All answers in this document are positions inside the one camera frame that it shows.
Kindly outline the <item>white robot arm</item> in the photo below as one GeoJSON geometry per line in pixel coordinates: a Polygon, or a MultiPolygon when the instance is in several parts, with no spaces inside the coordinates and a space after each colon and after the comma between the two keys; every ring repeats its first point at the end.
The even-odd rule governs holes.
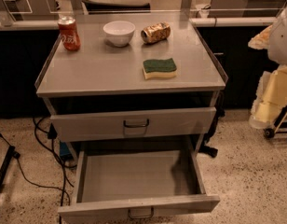
{"type": "Polygon", "coordinates": [[[270,26],[249,41],[248,46],[266,49],[268,59],[279,65],[261,76],[249,117],[253,128],[270,128],[287,106],[287,6],[270,26]]]}

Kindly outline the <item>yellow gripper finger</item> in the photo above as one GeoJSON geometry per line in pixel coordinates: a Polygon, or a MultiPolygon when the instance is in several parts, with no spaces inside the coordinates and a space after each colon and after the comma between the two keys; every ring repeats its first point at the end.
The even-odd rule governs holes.
{"type": "Polygon", "coordinates": [[[272,26],[269,25],[267,28],[265,28],[258,35],[254,36],[248,42],[248,46],[252,49],[268,49],[271,28],[272,28],[272,26]]]}
{"type": "Polygon", "coordinates": [[[287,65],[280,65],[273,72],[265,71],[255,95],[249,123],[255,129],[269,128],[287,106],[287,65]]]}

